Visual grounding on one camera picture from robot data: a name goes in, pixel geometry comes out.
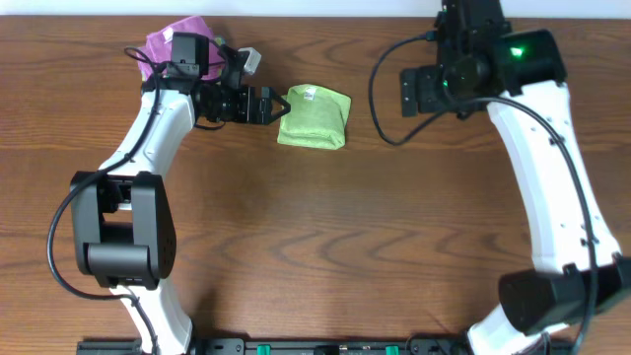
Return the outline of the green microfiber cloth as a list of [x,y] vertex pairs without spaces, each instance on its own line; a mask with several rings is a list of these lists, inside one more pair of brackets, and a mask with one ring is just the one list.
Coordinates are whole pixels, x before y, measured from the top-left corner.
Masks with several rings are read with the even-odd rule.
[[282,145],[338,150],[346,144],[352,100],[326,87],[291,87],[284,99],[290,112],[281,117],[277,142]]

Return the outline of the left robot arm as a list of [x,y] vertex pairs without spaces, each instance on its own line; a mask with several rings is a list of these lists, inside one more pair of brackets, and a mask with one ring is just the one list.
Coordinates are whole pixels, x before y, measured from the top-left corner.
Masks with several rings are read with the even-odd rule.
[[267,125],[288,114],[285,97],[265,87],[152,77],[122,143],[94,172],[76,173],[63,205],[71,210],[81,273],[120,301],[141,334],[144,354],[185,354],[193,322],[171,279],[176,232],[165,179],[197,120]]

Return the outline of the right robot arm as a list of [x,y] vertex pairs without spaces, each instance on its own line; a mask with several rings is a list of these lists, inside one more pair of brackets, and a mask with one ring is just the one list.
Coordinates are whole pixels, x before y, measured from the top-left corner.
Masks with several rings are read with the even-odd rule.
[[402,85],[406,114],[485,111],[526,209],[532,268],[504,275],[498,306],[466,332],[471,354],[575,354],[595,316],[630,293],[630,260],[600,215],[552,34],[492,27],[424,34],[439,56]]

